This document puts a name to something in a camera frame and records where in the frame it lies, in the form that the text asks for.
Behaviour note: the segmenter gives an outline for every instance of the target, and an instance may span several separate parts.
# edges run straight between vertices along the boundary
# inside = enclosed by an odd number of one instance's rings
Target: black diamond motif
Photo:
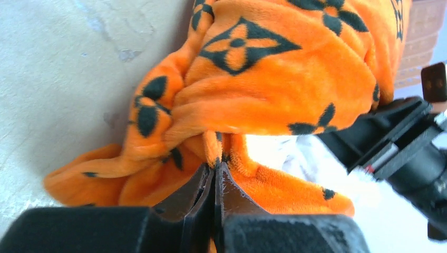
[[[242,17],[232,28],[206,43],[199,55],[229,74],[238,75],[264,57],[299,49],[299,45]]]

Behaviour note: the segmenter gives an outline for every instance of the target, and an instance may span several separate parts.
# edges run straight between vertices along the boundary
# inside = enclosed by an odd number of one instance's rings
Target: white fabric
[[[269,168],[319,184],[349,197],[355,206],[378,205],[378,185],[362,172],[346,168],[314,135],[247,135],[248,155]]]

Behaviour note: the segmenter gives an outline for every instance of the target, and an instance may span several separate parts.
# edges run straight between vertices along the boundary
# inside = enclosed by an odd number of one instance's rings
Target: black plastic part
[[[27,211],[0,241],[0,253],[205,253],[211,238],[218,252],[369,252],[352,219],[271,215],[247,196],[222,163],[216,174],[201,166],[153,208]]]
[[[225,163],[216,171],[217,252],[368,253],[357,224],[336,215],[271,215],[233,180]]]
[[[226,253],[370,252],[346,216],[231,215],[223,230]]]
[[[216,171],[215,198],[215,234],[214,243],[217,253],[226,252],[222,224],[233,213],[246,215],[269,215],[267,211],[256,204],[233,180],[226,163],[221,163]]]
[[[24,212],[0,242],[0,252],[143,253],[148,208],[37,208]]]
[[[360,167],[386,180],[447,237],[447,158],[432,144],[446,130],[447,117],[430,109],[421,98],[395,101],[320,138],[349,172]]]
[[[447,79],[445,63],[425,67],[421,71],[422,93],[430,103],[447,101]]]
[[[398,140],[426,117],[431,108],[419,97],[395,100],[374,113],[360,116],[348,129],[319,134],[318,137],[348,172],[358,166],[376,166],[373,170],[377,171],[386,162],[384,158],[396,148],[394,145],[406,145]]]
[[[435,241],[444,241],[447,240],[447,236],[439,231],[436,227],[431,225],[430,223],[427,223],[427,236],[429,239],[435,240]]]
[[[201,166],[154,208],[36,208],[0,241],[0,253],[207,252],[214,172]]]

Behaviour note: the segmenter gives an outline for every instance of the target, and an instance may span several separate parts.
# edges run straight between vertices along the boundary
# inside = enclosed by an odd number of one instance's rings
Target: black four-petal flower
[[[358,32],[368,32],[363,20],[356,14],[343,9],[345,0],[288,0],[291,4],[308,11],[323,11],[323,24],[337,36],[342,33],[342,22]]]

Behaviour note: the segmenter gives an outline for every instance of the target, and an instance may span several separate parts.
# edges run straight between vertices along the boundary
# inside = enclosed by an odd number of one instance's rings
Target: knotted cloth
[[[123,147],[44,179],[68,206],[154,206],[228,163],[270,213],[352,216],[341,194],[253,162],[245,134],[344,129],[393,100],[410,0],[196,0],[188,38],[141,81]]]

